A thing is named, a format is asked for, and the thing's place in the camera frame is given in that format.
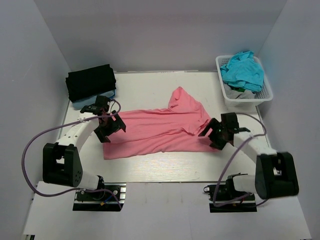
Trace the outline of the pink t-shirt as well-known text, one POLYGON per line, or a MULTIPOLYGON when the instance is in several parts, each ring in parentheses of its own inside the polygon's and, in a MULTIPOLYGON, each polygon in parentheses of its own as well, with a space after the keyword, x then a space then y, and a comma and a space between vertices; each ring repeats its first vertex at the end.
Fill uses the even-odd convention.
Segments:
POLYGON ((114 160, 166 152, 216 152, 199 134, 210 121, 203 105, 182 87, 172 92, 167 108, 123 111, 126 131, 113 133, 103 144, 103 158, 114 160))

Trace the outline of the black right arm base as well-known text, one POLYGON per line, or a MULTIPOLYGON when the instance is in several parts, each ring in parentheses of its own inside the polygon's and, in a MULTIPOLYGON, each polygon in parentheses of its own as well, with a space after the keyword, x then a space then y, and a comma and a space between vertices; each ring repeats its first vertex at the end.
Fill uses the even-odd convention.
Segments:
POLYGON ((253 194, 247 195, 247 192, 236 191, 233 181, 229 177, 218 186, 215 198, 217 205, 214 206, 214 192, 217 184, 210 184, 203 188, 203 193, 209 196, 209 212, 210 213, 255 213, 257 212, 256 199, 253 194))

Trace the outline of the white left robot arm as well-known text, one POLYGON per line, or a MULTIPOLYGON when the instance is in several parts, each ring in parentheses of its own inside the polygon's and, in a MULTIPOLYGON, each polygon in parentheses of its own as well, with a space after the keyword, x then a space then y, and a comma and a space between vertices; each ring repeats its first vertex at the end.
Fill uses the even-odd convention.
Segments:
POLYGON ((44 146, 42 178, 45 183, 85 189, 96 200, 105 196, 103 178, 83 170, 79 152, 92 133, 104 144, 111 142, 109 136, 113 133, 126 131, 119 114, 110 111, 111 105, 108 97, 97 96, 95 103, 80 110, 77 122, 64 136, 44 146))

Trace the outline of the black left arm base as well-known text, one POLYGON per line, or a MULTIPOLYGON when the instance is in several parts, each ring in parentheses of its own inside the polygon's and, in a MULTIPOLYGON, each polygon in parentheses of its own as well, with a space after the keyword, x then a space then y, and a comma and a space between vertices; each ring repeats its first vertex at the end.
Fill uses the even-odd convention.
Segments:
POLYGON ((126 187, 126 183, 106 183, 103 177, 99 176, 98 189, 107 191, 77 191, 72 210, 74 212, 120 212, 126 199, 126 187))

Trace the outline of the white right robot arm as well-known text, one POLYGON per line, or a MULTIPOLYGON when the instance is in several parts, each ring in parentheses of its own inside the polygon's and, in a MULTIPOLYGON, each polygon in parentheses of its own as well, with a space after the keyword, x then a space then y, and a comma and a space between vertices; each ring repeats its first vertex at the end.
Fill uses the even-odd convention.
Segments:
POLYGON ((229 168, 236 154, 242 151, 255 163, 255 173, 229 175, 222 193, 231 200, 239 201, 257 194, 262 200, 296 196, 299 184, 293 156, 289 152, 278 152, 259 141, 246 127, 240 127, 235 112, 223 113, 221 120, 211 119, 199 134, 208 135, 210 147, 222 150, 227 144, 236 148, 221 175, 229 168))

